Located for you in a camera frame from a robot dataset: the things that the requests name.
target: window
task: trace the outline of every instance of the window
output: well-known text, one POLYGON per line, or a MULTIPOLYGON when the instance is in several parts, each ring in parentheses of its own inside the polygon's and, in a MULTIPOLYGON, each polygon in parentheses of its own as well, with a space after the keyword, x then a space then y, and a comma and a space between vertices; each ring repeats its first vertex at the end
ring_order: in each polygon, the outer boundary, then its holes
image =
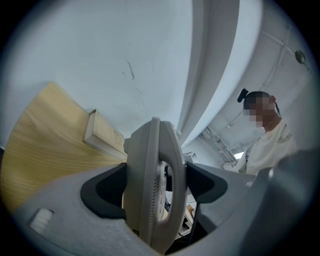
POLYGON ((234 157, 235 157, 235 159, 240 159, 241 157, 242 157, 242 155, 244 154, 244 151, 243 152, 240 152, 240 153, 238 153, 238 154, 235 154, 234 155, 234 157))

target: hair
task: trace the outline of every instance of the hair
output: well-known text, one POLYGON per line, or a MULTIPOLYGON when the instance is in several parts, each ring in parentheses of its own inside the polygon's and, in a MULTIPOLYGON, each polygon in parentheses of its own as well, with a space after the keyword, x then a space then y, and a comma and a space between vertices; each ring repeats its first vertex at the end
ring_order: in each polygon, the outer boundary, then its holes
MULTIPOLYGON (((256 103, 256 98, 267 98, 267 97, 271 97, 269 93, 265 92, 265 91, 252 91, 248 94, 248 90, 246 90, 245 88, 243 88, 239 94, 239 97, 237 99, 237 101, 240 103, 243 100, 243 109, 244 110, 249 110, 250 109, 250 104, 254 104, 256 103)), ((278 112, 278 114, 280 115, 280 110, 278 107, 278 104, 275 103, 275 108, 276 111, 278 112)))

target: person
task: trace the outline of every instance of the person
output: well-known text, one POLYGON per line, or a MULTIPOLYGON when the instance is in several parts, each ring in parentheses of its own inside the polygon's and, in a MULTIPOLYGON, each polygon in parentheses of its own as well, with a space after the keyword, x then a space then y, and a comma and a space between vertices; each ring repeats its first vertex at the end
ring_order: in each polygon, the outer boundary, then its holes
POLYGON ((298 147, 287 121, 280 115, 276 98, 264 91, 242 89, 237 101, 243 101, 243 114, 264 128, 264 135, 247 147, 232 168, 233 172, 257 175, 264 168, 273 167, 285 156, 297 152, 298 147))

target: wooden panel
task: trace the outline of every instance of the wooden panel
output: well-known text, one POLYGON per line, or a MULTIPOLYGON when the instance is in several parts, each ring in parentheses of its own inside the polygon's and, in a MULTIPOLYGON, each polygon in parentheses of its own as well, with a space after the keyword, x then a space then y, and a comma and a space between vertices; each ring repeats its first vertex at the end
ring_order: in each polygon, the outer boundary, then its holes
POLYGON ((0 189, 10 212, 53 179, 120 162, 83 142, 87 118, 88 113, 55 83, 33 99, 3 155, 0 189))

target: light wood surface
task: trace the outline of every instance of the light wood surface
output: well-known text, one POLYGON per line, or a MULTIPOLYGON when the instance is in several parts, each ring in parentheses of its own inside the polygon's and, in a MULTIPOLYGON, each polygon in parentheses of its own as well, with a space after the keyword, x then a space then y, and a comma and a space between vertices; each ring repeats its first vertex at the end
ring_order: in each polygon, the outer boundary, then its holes
POLYGON ((44 184, 120 161, 83 142, 88 113, 49 83, 24 110, 5 147, 1 198, 12 212, 44 184))

